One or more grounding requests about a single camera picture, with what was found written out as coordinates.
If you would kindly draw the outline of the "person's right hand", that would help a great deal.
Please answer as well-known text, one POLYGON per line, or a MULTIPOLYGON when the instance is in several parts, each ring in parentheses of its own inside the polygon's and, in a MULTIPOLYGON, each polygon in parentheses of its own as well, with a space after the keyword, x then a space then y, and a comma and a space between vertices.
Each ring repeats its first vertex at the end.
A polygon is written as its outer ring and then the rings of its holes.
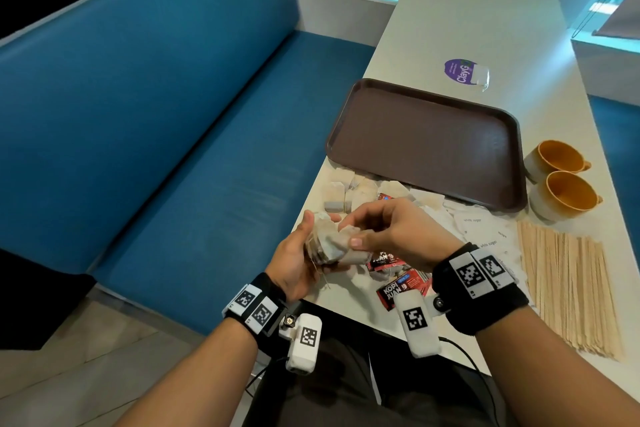
POLYGON ((340 229, 349 225, 375 232, 392 230, 400 253, 391 254, 427 272, 465 245, 405 198, 362 204, 340 221, 340 229))

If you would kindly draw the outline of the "person's left hand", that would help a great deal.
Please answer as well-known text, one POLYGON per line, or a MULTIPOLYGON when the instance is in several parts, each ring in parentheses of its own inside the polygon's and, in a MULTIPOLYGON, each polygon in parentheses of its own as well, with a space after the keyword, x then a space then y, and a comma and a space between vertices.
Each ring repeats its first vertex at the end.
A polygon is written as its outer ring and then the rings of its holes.
POLYGON ((298 242, 297 226, 276 247, 265 270, 284 291, 288 305, 305 298, 325 275, 348 269, 348 266, 330 266, 320 271, 305 253, 306 241, 298 242))

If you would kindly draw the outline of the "bundle of tea bags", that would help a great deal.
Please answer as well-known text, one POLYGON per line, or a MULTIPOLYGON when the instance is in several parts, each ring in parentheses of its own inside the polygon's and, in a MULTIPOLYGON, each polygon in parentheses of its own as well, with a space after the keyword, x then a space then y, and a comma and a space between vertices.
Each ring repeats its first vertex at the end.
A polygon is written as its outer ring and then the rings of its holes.
POLYGON ((349 238, 364 230, 354 226, 340 229, 340 220, 333 214, 314 213, 314 230, 305 243, 305 253, 317 269, 322 271, 330 266, 364 267, 372 253, 352 250, 349 238))

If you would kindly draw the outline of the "person's left forearm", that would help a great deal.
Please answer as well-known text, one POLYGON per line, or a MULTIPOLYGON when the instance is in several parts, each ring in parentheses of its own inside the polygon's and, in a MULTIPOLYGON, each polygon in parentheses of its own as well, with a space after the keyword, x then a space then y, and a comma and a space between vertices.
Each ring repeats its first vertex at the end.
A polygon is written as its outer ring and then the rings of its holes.
POLYGON ((229 427, 257 354, 254 336, 235 319, 223 319, 114 427, 229 427))

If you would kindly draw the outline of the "black left wristband with markers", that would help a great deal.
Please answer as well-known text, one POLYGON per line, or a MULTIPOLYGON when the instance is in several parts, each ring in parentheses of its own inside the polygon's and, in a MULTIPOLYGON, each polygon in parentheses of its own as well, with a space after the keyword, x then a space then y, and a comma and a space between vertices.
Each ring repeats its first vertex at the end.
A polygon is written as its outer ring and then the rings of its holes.
POLYGON ((270 337, 286 312, 286 299, 281 287, 262 272, 236 293, 222 317, 240 322, 256 339, 270 337))

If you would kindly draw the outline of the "black wristband with markers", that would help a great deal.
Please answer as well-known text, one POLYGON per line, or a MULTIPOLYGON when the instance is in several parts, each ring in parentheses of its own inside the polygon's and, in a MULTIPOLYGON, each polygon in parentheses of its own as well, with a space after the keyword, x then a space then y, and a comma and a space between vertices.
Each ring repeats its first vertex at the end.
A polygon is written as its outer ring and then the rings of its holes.
POLYGON ((529 300, 506 265, 488 247, 466 243, 433 270, 433 289, 459 333, 474 336, 529 300))
POLYGON ((262 272, 236 293, 222 317, 240 322, 256 339, 270 337, 286 312, 286 299, 281 287, 262 272))

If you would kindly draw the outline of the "brown plastic tray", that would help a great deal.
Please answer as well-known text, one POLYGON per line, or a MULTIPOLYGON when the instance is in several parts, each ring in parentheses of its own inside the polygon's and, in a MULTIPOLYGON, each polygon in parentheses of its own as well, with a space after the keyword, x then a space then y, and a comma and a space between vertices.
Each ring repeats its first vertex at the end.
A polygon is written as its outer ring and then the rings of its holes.
POLYGON ((527 205, 518 120, 499 108, 363 78, 325 150, 335 164, 492 211, 527 205))

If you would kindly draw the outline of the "pile of white sugar packets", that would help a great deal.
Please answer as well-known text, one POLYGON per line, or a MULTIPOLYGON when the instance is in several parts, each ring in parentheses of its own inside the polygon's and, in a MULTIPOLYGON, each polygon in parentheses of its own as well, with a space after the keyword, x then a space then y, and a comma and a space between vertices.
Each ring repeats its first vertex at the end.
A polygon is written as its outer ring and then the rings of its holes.
POLYGON ((514 222, 496 216, 482 206, 466 205, 450 199, 444 201, 443 208, 451 217, 451 227, 456 237, 480 248, 491 248, 515 275, 516 281, 526 283, 527 275, 514 222))

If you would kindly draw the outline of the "black right wristband with markers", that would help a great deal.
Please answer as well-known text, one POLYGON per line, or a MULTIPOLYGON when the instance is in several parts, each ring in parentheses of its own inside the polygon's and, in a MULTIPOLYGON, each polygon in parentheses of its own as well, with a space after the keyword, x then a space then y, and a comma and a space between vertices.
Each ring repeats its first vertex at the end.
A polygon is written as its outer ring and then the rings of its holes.
POLYGON ((433 270, 433 289, 459 333, 474 336, 529 300, 506 265, 488 247, 466 243, 433 270))

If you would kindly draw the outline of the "person's dark trousers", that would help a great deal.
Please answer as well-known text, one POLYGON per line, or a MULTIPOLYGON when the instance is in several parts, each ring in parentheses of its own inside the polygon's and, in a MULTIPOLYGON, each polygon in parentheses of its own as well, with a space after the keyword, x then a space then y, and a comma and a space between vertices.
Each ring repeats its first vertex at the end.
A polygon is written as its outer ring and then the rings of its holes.
POLYGON ((243 427, 495 427, 456 364, 328 310, 314 371, 271 366, 243 427))

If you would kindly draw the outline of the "purple round sticker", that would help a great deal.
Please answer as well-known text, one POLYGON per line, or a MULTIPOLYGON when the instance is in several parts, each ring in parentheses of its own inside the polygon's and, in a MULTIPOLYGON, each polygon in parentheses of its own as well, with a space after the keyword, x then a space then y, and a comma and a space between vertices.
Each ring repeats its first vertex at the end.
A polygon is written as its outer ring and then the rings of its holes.
POLYGON ((444 74, 451 80, 464 85, 478 85, 484 67, 469 59, 450 59, 444 63, 444 74))

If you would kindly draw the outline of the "orange and grey cup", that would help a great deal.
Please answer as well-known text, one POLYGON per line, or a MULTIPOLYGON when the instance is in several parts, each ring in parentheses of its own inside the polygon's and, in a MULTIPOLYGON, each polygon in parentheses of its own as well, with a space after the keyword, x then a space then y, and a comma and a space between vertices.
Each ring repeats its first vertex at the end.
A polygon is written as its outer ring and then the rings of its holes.
POLYGON ((538 183, 555 171, 566 171, 574 174, 588 171, 591 163, 571 145, 559 140, 540 142, 524 158, 525 176, 538 183))
POLYGON ((529 193, 529 207, 539 218, 559 222, 578 218, 603 202, 594 188, 579 175, 554 171, 529 193))

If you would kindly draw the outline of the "pile of wooden stir sticks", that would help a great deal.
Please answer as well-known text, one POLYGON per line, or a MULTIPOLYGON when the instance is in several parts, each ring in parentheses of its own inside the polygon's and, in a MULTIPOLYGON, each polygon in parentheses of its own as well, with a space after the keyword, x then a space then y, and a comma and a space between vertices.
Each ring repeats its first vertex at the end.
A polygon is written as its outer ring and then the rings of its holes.
POLYGON ((517 221, 527 286, 542 320, 572 348, 624 358, 602 243, 517 221))

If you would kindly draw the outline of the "clear plastic wrapper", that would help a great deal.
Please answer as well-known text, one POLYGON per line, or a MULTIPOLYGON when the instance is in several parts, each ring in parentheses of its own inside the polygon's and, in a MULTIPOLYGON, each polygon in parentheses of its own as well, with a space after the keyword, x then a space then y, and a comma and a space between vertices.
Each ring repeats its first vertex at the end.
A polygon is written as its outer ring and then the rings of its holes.
POLYGON ((482 92, 486 91, 490 84, 490 68, 481 64, 474 64, 471 68, 469 83, 482 92))

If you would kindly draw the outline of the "white window ledge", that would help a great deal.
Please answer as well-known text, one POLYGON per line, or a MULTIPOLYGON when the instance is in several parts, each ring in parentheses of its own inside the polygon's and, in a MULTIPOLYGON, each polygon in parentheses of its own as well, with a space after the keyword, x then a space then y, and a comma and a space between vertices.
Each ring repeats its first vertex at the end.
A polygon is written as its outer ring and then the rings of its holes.
POLYGON ((640 40, 580 32, 572 45, 588 95, 640 107, 640 40))

